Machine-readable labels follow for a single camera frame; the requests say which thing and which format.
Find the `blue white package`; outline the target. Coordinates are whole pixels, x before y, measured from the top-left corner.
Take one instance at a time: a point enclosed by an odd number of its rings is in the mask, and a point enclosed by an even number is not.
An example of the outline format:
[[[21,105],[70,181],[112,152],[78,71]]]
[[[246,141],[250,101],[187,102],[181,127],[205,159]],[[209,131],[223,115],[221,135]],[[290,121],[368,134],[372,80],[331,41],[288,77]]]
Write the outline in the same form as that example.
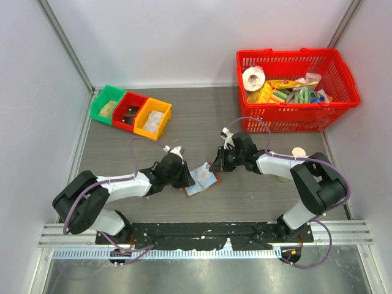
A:
[[[331,97],[323,89],[320,89],[318,91],[312,90],[309,93],[309,100],[311,104],[328,104],[331,102]]]

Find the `green plastic bin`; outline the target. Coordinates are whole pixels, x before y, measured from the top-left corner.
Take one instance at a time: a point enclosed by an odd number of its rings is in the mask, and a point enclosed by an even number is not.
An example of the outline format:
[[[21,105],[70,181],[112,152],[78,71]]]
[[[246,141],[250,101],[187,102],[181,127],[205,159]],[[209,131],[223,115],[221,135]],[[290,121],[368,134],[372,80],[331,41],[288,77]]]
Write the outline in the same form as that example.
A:
[[[126,90],[124,89],[106,85],[91,104],[91,119],[111,125],[114,109],[120,103],[125,93]]]

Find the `brown leather card holder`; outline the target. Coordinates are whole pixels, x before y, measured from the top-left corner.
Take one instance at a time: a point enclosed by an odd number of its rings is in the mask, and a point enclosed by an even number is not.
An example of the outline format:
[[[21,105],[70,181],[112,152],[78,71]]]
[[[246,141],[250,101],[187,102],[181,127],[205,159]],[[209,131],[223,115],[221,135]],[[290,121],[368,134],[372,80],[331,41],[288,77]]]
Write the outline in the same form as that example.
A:
[[[195,170],[195,169],[193,169],[193,170],[190,172],[190,174],[192,175],[192,177],[193,177],[193,175],[194,175],[194,170]],[[219,185],[219,184],[221,183],[222,180],[221,180],[221,178],[219,177],[219,175],[218,175],[217,173],[214,173],[214,174],[215,174],[215,177],[216,177],[217,181],[216,181],[213,185],[211,185],[211,186],[209,186],[209,187],[203,187],[203,186],[201,186],[201,185],[195,183],[195,185],[193,185],[193,186],[184,188],[184,193],[185,193],[186,197],[189,198],[189,197],[191,197],[191,196],[200,194],[200,193],[202,193],[202,192],[204,192],[204,191],[206,191],[206,190],[208,190],[208,189],[210,189],[210,188],[212,188],[212,187],[215,187],[215,186]]]

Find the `yellow plastic bin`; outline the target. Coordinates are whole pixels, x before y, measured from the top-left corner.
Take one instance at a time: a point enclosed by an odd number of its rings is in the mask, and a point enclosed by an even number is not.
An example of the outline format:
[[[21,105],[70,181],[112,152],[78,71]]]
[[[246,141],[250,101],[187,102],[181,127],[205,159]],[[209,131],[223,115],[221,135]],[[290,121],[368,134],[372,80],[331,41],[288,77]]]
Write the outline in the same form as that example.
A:
[[[172,116],[172,105],[149,97],[134,119],[134,133],[158,140]]]

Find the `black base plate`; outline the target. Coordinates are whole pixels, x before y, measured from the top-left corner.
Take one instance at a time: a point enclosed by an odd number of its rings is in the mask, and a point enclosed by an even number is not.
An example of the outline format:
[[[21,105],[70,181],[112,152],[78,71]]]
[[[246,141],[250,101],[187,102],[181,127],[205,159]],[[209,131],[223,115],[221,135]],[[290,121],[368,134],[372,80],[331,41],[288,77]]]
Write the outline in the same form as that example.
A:
[[[273,243],[311,243],[311,227],[286,232],[270,222],[161,222],[127,224],[110,239],[117,245],[133,244],[137,249],[152,245],[161,251],[213,251],[224,248],[227,241],[235,251],[271,249]]]

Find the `white tape roll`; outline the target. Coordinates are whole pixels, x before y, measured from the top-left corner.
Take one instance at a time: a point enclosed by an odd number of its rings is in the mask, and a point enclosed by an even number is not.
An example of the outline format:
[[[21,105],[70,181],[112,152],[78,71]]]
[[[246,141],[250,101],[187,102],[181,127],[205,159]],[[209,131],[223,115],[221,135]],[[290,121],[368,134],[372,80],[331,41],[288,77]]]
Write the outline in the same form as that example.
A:
[[[260,66],[247,68],[243,74],[243,86],[246,91],[254,92],[259,90],[266,81],[264,70]]]

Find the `red plastic bin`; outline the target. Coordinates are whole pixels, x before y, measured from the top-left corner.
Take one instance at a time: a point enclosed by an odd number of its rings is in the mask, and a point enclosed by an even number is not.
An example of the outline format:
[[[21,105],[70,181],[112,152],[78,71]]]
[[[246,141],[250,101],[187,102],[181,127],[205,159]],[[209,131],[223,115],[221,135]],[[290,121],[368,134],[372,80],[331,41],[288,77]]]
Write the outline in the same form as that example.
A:
[[[135,118],[147,100],[148,98],[141,94],[126,92],[113,110],[111,125],[133,133]]]

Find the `red shopping basket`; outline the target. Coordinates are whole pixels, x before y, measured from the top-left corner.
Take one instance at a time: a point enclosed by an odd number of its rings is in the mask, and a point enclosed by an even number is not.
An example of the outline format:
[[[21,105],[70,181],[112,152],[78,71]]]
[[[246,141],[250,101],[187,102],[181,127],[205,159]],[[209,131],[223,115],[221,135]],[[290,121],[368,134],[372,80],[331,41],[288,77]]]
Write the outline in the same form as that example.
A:
[[[252,66],[262,67],[268,80],[296,80],[306,73],[320,74],[317,89],[329,102],[317,104],[250,104],[242,74]],[[359,106],[355,80],[340,52],[334,48],[240,50],[236,54],[239,113],[242,129],[249,133],[323,132],[343,114]]]

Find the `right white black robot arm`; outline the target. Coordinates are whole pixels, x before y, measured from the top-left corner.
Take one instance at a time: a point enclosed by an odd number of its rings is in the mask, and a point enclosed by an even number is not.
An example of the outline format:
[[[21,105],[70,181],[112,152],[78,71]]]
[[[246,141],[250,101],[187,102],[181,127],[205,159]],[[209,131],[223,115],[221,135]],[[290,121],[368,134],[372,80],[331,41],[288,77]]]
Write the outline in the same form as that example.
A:
[[[341,205],[351,194],[348,181],[322,153],[288,156],[268,148],[257,149],[247,132],[220,133],[224,144],[209,168],[211,172],[232,172],[243,166],[258,175],[274,175],[294,182],[300,201],[277,219],[276,233],[285,242],[299,235],[300,229],[323,213]]]

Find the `white pink box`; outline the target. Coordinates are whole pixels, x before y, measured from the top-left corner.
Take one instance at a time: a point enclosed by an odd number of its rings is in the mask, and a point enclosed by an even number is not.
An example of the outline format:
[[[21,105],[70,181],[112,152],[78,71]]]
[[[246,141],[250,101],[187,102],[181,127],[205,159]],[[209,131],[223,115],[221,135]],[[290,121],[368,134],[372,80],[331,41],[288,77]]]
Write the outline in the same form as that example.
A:
[[[298,78],[296,82],[305,84],[306,86],[317,86],[322,76],[319,73],[307,72],[304,77]]]

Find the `gold cards in green bin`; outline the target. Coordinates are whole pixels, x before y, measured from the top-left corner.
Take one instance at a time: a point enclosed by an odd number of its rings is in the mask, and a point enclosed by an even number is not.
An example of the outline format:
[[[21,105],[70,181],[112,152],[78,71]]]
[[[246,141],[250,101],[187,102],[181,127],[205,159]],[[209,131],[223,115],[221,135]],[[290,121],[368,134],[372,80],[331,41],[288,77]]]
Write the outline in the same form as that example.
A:
[[[117,101],[109,100],[99,111],[99,116],[110,118]]]

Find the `silver white card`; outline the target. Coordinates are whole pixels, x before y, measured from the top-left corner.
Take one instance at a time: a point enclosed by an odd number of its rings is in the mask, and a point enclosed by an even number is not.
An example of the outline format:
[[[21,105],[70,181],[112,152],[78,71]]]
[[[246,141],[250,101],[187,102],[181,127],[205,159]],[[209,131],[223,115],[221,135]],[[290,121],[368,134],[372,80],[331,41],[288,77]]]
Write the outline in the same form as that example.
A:
[[[143,126],[143,130],[156,134],[159,129],[159,121],[147,120]]]

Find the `yellow snack packets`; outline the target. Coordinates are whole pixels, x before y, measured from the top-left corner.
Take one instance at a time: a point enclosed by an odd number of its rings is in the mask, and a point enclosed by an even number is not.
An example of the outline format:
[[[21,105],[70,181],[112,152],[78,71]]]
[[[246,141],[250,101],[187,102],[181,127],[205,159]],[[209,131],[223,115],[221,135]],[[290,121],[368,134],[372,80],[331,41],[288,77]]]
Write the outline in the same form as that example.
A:
[[[287,101],[292,89],[297,86],[293,80],[268,80],[247,97],[249,104],[281,104]]]

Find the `green bottle white cap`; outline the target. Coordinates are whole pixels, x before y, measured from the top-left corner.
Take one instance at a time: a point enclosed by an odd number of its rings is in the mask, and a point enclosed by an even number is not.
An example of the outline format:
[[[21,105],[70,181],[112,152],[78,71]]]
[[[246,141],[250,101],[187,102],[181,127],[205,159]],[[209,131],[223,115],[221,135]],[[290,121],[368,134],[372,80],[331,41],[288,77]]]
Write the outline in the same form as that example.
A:
[[[306,152],[303,148],[301,147],[294,147],[292,149],[292,156],[297,156],[297,157],[306,157]],[[278,176],[277,179],[282,182],[282,183],[290,183],[293,180],[292,179],[288,179],[288,178],[284,178],[281,176]]]

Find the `black cards in red bin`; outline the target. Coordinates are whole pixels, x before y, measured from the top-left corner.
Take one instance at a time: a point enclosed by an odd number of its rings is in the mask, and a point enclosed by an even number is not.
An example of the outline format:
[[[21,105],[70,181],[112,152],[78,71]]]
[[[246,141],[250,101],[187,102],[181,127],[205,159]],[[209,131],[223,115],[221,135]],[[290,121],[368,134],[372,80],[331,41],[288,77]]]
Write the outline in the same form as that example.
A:
[[[134,118],[136,117],[138,111],[139,111],[139,107],[135,107],[132,106],[130,108],[128,108],[128,110],[126,111],[125,115],[122,117],[121,122],[128,124],[128,125],[133,125],[134,124]]]

